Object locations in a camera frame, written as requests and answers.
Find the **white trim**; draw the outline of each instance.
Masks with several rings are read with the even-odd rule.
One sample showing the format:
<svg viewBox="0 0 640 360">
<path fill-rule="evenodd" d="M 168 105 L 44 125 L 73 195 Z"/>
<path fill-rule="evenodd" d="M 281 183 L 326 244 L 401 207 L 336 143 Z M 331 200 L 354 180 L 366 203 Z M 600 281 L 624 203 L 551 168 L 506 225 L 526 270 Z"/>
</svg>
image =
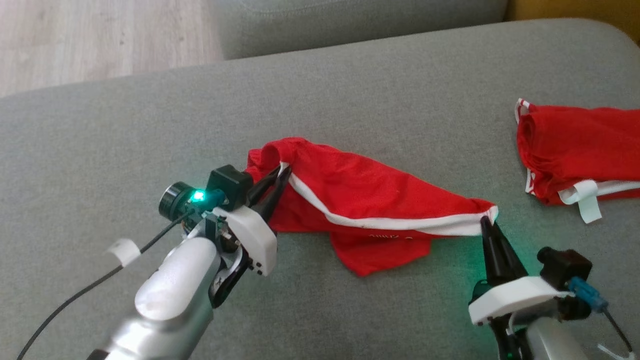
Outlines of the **white trim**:
<svg viewBox="0 0 640 360">
<path fill-rule="evenodd" d="M 526 101 L 523 98 L 518 98 L 518 101 L 516 102 L 516 108 L 514 110 L 515 115 L 516 115 L 516 124 L 520 123 L 520 116 L 522 115 L 522 107 L 524 106 L 524 108 L 527 110 L 527 113 L 529 112 L 529 105 L 530 102 Z"/>
<path fill-rule="evenodd" d="M 282 175 L 282 172 L 284 171 L 284 169 L 286 169 L 286 168 L 288 168 L 288 167 L 289 167 L 289 163 L 286 163 L 286 162 L 284 162 L 284 161 L 281 161 L 281 162 L 280 162 L 280 170 L 278 170 L 278 177 L 279 177 L 280 175 Z"/>
<path fill-rule="evenodd" d="M 583 180 L 575 183 L 570 188 L 559 191 L 558 196 L 567 205 L 577 202 L 580 216 L 588 224 L 602 218 L 598 207 L 598 196 L 639 188 L 640 181 L 612 180 L 596 182 L 594 180 Z"/>
<path fill-rule="evenodd" d="M 531 172 L 531 169 L 527 169 L 527 183 L 524 186 L 524 192 L 530 193 L 531 195 L 535 195 L 533 192 L 533 180 L 536 178 L 536 173 Z"/>
<path fill-rule="evenodd" d="M 313 207 L 321 211 L 329 222 L 348 227 L 379 230 L 415 230 L 421 233 L 442 236 L 477 236 L 482 234 L 480 219 L 489 216 L 492 221 L 498 217 L 498 207 L 492 206 L 483 213 L 449 215 L 439 218 L 358 218 L 352 219 L 334 214 L 318 199 L 313 191 L 299 177 L 291 173 L 289 184 Z"/>
</svg>

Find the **black cable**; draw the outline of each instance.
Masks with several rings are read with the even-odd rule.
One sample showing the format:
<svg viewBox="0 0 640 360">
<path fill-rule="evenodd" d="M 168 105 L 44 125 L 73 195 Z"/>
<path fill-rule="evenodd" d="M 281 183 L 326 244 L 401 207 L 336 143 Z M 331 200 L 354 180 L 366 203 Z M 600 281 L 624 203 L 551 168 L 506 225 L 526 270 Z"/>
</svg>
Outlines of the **black cable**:
<svg viewBox="0 0 640 360">
<path fill-rule="evenodd" d="M 168 233 L 169 230 L 171 230 L 177 224 L 181 223 L 187 217 L 191 216 L 193 213 L 194 213 L 194 211 L 191 210 L 191 211 L 185 213 L 184 215 L 182 215 L 181 217 L 175 219 L 171 224 L 169 224 L 160 233 L 158 233 L 158 235 L 156 235 L 155 238 L 151 239 L 150 242 L 148 242 L 142 249 L 140 249 L 140 254 L 142 254 L 145 251 L 147 251 L 151 246 L 153 246 L 153 244 L 155 244 L 158 240 L 160 240 L 160 238 L 162 238 L 166 233 Z M 44 322 L 42 322 L 42 324 L 38 327 L 38 330 L 36 330 L 36 332 L 33 333 L 31 338 L 29 339 L 29 341 L 27 341 L 27 343 L 24 345 L 24 348 L 22 348 L 22 351 L 20 351 L 20 354 L 18 355 L 18 358 L 16 358 L 16 360 L 24 359 L 24 356 L 27 354 L 27 350 L 29 350 L 29 348 L 33 345 L 33 342 L 36 341 L 36 338 L 40 335 L 40 333 L 44 330 L 44 328 L 47 327 L 47 325 L 51 322 L 51 320 L 53 320 L 53 318 L 55 318 L 58 314 L 60 314 L 69 304 L 71 304 L 72 302 L 76 301 L 79 297 L 81 297 L 82 295 L 88 293 L 89 291 L 91 291 L 96 286 L 98 286 L 98 285 L 102 284 L 103 282 L 107 281 L 110 277 L 112 277 L 115 274 L 117 274 L 120 270 L 122 270 L 122 265 L 118 265 L 118 267 L 116 267 L 112 271 L 108 272 L 105 276 L 101 277 L 100 279 L 97 279 L 91 285 L 89 285 L 89 286 L 85 287 L 84 289 L 80 290 L 74 296 L 72 296 L 69 299 L 67 299 L 66 301 L 64 301 L 62 303 L 62 305 L 58 306 L 58 308 L 53 313 L 51 313 L 51 315 L 49 315 L 49 317 L 47 317 L 47 319 L 44 320 Z"/>
<path fill-rule="evenodd" d="M 620 327 L 618 326 L 618 324 L 616 323 L 615 320 L 613 320 L 613 316 L 611 316 L 611 314 L 609 313 L 609 310 L 607 310 L 606 308 L 602 311 L 602 313 L 604 314 L 604 316 L 607 317 L 607 319 L 609 319 L 609 322 L 611 323 L 611 325 L 613 326 L 614 329 L 616 329 L 616 332 L 618 333 L 618 336 L 622 339 L 622 341 L 625 343 L 625 346 L 627 347 L 627 350 L 629 352 L 633 352 L 634 349 L 631 347 L 631 343 L 629 342 L 629 340 L 627 339 L 627 337 L 625 336 L 625 333 L 622 332 L 622 330 L 620 329 Z"/>
</svg>

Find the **white plastic mount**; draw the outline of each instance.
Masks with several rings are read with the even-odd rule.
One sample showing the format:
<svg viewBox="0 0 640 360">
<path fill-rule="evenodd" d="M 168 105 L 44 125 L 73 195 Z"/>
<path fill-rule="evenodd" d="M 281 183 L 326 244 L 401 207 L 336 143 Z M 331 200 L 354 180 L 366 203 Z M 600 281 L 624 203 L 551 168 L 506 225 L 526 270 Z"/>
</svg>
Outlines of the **white plastic mount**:
<svg viewBox="0 0 640 360">
<path fill-rule="evenodd" d="M 469 305 L 471 322 L 475 325 L 487 323 L 489 318 L 542 304 L 554 297 L 564 297 L 566 292 L 557 291 L 539 276 L 521 277 L 487 291 Z"/>
<path fill-rule="evenodd" d="M 276 266 L 278 244 L 276 236 L 260 214 L 254 210 L 241 206 L 231 212 L 221 208 L 214 208 L 213 213 L 219 217 L 226 217 L 229 229 L 253 260 L 253 271 L 263 276 L 269 275 Z"/>
</svg>

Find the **couch armrest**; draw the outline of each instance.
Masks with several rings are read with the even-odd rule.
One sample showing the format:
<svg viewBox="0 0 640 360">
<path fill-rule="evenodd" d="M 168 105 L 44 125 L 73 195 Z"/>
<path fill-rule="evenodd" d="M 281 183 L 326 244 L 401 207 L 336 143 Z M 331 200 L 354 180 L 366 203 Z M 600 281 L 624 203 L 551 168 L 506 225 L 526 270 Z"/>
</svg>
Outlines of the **couch armrest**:
<svg viewBox="0 0 640 360">
<path fill-rule="evenodd" d="M 506 0 L 210 0 L 225 59 L 500 22 Z"/>
</svg>

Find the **yellow cushion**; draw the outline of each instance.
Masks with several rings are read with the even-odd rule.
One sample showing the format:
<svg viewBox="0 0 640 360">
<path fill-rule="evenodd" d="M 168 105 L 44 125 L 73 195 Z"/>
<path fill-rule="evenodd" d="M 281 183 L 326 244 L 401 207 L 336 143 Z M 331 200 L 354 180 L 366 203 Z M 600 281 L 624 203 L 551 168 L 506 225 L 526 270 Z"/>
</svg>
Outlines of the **yellow cushion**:
<svg viewBox="0 0 640 360">
<path fill-rule="evenodd" d="M 640 0 L 509 0 L 506 20 L 548 17 L 607 22 L 640 45 Z"/>
</svg>

